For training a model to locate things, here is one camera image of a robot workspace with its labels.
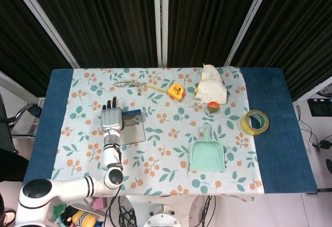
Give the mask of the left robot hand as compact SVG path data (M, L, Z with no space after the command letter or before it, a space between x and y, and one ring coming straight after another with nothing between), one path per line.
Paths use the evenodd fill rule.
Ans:
M101 127L104 132L115 130L120 132L124 128L122 119L122 109L117 107L117 97L108 100L106 105L102 106Z

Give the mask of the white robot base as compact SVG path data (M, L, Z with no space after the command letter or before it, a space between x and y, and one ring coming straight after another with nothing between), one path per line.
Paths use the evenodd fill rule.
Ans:
M170 206L159 204L147 211L143 227L182 227L177 212Z

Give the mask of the silver metal tray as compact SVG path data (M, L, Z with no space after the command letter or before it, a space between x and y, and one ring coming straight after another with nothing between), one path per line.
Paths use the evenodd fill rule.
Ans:
M144 118L140 109L123 111L122 119L126 117L139 117L140 124L133 126L124 126L123 130L120 131L120 146L126 146L134 143L140 143L146 140L144 130Z

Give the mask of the floral tablecloth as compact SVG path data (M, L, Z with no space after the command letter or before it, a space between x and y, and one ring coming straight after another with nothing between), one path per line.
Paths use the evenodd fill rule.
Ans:
M217 113L195 100L200 68L91 68L73 72L52 179L103 177L102 106L117 97L123 111L140 109L146 140L121 146L122 195L217 194L251 201L264 193L253 136L243 132L241 117L249 110L244 78L237 67L218 68L227 103ZM181 84L181 101L148 88ZM210 124L211 139L224 149L225 171L190 169L191 145Z

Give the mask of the yellow tape measure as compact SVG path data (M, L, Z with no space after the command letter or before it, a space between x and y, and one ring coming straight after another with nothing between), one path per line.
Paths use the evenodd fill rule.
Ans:
M184 96L185 96L185 89L181 84L173 84L171 85L168 89L162 89L162 88L158 88L152 85L147 84L146 85L148 88L152 88L156 91L162 92L162 93L166 93L169 95L170 98L177 100L177 101L181 101Z

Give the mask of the yellow minion toy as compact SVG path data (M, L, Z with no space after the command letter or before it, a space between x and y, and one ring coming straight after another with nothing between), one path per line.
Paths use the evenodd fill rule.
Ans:
M97 217L87 211L68 206L61 214L61 220L66 227L94 227Z

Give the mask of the mint green dustpan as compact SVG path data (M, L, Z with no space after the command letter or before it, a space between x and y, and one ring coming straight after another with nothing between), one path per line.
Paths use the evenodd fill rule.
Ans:
M210 124L203 125L203 138L191 145L190 169L197 172L224 172L224 149L220 142L211 139Z

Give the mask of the white cloth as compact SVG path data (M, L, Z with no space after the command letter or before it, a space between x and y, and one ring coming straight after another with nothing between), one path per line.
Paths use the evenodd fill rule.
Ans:
M195 99L205 104L216 102L219 105L224 105L227 103L227 89L215 66L203 65Z

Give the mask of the green packet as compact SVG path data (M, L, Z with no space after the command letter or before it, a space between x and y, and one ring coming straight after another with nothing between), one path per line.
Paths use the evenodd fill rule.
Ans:
M58 204L53 207L53 220L55 222L61 221L61 215L66 210L66 204Z

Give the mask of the black office chair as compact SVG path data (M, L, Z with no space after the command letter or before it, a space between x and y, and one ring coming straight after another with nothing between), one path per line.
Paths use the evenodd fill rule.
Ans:
M30 138L34 139L36 134L13 134L12 129L21 119L25 112L29 112L32 116L37 119L40 118L42 108L37 104L28 103L22 107L15 116L7 117L6 109L3 101L3 97L0 93L0 149L6 150L11 153L18 154L19 151L15 148L13 138Z

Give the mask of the yellow tape roll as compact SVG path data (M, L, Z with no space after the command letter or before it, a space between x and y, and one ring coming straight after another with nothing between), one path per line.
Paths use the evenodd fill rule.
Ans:
M254 128L249 124L250 117L256 119L259 123L258 128ZM242 130L249 135L255 136L265 132L269 127L269 119L259 110L249 110L241 119L240 126Z

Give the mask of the blue table cover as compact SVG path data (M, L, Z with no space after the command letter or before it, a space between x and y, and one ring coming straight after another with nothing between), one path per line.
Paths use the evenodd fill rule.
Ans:
M268 130L254 138L265 192L316 193L317 184L283 71L262 67L240 70L250 108L262 110L269 118ZM24 182L52 175L72 76L73 69L51 73Z

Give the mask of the white partition post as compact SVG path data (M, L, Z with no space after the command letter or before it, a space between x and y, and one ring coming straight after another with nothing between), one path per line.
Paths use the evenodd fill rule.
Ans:
M168 65L169 0L154 0L158 67Z
M23 0L26 6L29 8L31 13L34 15L36 20L40 23L43 27L45 32L48 34L50 39L53 41L55 46L58 50L62 53L64 58L67 60L69 65L72 68L80 68L78 62L74 58L73 54L69 50L68 46L66 45L65 41L52 24L51 20L49 19L48 15L43 10L42 6L37 0Z
M235 38L235 41L230 49L230 52L224 62L224 66L229 66L231 65L231 62L234 58L234 55L236 54L240 44L242 43L243 38L245 37L249 27L251 26L251 23L253 19L255 18L257 11L259 10L263 0L253 0L248 12L246 14L246 17L244 18L244 21L241 25L241 28Z

